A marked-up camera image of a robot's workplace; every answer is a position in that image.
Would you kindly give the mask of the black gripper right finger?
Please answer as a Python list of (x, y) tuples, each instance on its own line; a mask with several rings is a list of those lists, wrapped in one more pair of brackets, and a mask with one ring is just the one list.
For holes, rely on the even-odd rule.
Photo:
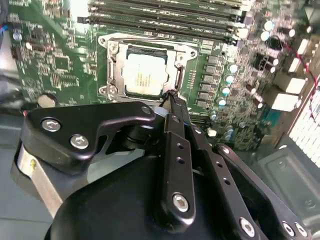
[[(285, 203), (235, 154), (219, 144), (212, 150), (205, 134), (191, 123), (186, 102), (174, 95), (174, 111), (189, 131), (192, 147), (203, 161), (204, 175), (213, 183), (226, 218), (226, 232), (232, 240), (310, 240), (312, 234)], [(258, 198), (258, 221), (250, 211), (234, 181), (231, 170)]]

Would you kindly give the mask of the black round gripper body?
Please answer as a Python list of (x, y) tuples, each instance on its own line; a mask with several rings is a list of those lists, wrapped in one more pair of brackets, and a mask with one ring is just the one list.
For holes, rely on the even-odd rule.
[(181, 232), (157, 212), (160, 159), (144, 156), (77, 190), (57, 211), (48, 240), (235, 240), (211, 180), (193, 173), (196, 215)]

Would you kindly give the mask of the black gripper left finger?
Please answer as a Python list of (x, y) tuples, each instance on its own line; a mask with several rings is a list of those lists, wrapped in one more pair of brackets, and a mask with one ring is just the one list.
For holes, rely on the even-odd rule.
[(52, 216), (76, 190), (83, 188), (90, 164), (107, 154), (136, 149), (160, 157), (160, 188), (155, 212), (170, 227), (187, 227), (196, 216), (191, 145), (185, 138), (190, 118), (184, 100), (174, 90), (150, 108), (141, 101), (36, 109), (25, 117), (21, 131), (19, 168), (26, 160), (49, 168), (44, 182), (31, 178)]

